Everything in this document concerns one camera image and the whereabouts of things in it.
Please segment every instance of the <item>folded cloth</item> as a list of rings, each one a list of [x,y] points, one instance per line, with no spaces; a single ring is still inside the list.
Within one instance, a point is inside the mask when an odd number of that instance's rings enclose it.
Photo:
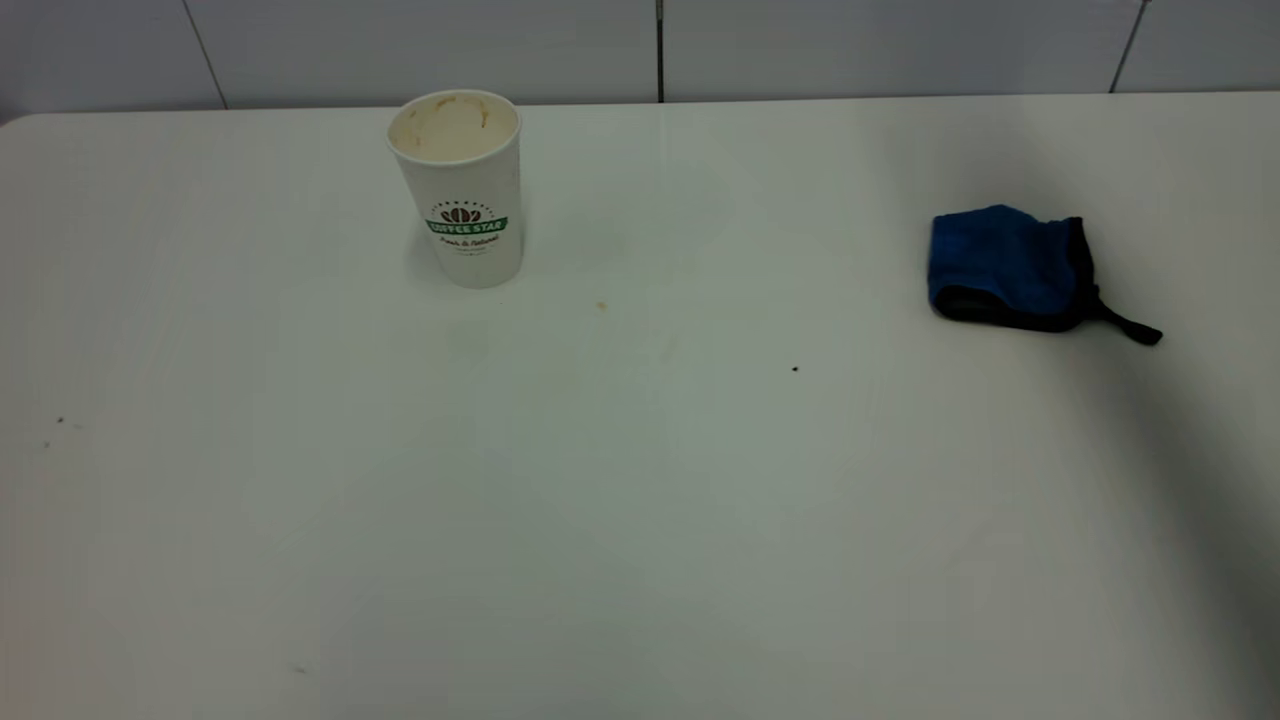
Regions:
[[[1080,218],[1041,223],[1006,205],[933,219],[929,302],[952,320],[1051,333],[1105,320],[1143,345],[1164,337],[1102,304]]]

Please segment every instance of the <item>table surface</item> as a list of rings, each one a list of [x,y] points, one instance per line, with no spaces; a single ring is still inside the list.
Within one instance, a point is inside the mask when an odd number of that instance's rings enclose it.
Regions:
[[[1280,94],[526,108],[486,291],[393,113],[0,128],[0,715],[1266,712]],[[996,202],[1166,340],[934,316]]]

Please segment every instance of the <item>white paper cup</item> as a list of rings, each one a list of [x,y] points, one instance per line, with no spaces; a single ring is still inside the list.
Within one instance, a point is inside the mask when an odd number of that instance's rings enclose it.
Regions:
[[[462,287],[520,270],[520,113],[483,90],[445,90],[401,108],[387,128],[440,268]]]

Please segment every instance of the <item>cup logo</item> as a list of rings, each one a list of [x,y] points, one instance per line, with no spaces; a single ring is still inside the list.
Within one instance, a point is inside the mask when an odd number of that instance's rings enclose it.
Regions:
[[[480,219],[480,210],[463,210],[462,208],[440,210],[440,219],[445,223],[474,223]]]
[[[488,205],[471,200],[436,202],[430,215],[426,225],[438,234],[481,234],[507,229],[507,218],[499,218]]]

